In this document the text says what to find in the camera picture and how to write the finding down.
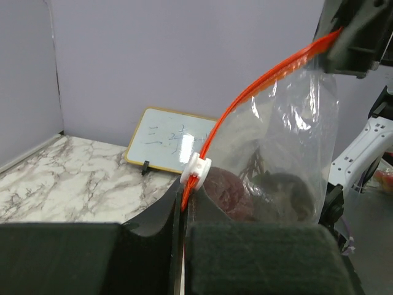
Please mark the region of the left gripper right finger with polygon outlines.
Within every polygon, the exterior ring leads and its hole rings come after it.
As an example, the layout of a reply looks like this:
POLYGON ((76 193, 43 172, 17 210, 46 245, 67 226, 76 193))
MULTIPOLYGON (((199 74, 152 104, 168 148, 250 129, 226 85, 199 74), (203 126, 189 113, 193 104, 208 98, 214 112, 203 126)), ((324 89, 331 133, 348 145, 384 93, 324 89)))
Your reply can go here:
POLYGON ((318 224, 235 222, 204 191, 187 209, 186 294, 349 294, 331 233, 318 224))

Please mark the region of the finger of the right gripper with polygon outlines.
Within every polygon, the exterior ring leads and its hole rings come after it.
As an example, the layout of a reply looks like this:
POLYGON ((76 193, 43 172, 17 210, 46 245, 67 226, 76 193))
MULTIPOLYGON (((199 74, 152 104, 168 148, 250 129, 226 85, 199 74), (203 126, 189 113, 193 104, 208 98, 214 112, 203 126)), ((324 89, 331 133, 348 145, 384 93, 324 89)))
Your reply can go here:
POLYGON ((366 77, 392 66, 392 1, 325 1, 314 40, 340 30, 316 64, 325 73, 366 77))

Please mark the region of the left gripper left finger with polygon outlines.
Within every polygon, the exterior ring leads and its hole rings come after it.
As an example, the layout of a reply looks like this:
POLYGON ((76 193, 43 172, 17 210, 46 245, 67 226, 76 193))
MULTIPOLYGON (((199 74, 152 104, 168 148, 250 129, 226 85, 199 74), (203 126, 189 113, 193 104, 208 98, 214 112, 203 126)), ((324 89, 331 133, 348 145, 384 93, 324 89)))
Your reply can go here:
POLYGON ((181 185, 124 223, 1 225, 2 294, 179 294, 181 185))

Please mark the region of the dark red fake fruit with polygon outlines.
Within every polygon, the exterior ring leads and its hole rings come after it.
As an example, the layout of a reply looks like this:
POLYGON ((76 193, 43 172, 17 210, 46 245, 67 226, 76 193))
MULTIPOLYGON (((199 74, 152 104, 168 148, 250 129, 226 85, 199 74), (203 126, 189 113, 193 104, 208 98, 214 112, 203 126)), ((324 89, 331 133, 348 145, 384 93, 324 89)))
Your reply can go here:
POLYGON ((243 181, 230 171, 212 167, 203 183, 209 198, 232 220, 256 221, 254 204, 243 181))

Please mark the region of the clear orange zip bag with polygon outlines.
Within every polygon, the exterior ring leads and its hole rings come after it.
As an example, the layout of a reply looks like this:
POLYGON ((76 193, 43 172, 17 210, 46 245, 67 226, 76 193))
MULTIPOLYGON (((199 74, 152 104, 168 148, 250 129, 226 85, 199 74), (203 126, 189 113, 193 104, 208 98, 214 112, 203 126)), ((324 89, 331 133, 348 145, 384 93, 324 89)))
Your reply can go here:
POLYGON ((238 176, 251 199, 253 177, 289 173, 301 178, 313 196, 313 218, 302 223, 318 222, 337 134, 338 99, 335 78, 323 72, 316 58, 339 33, 286 58, 229 105, 184 167, 182 209, 194 193, 206 193, 203 183, 212 167, 238 176))

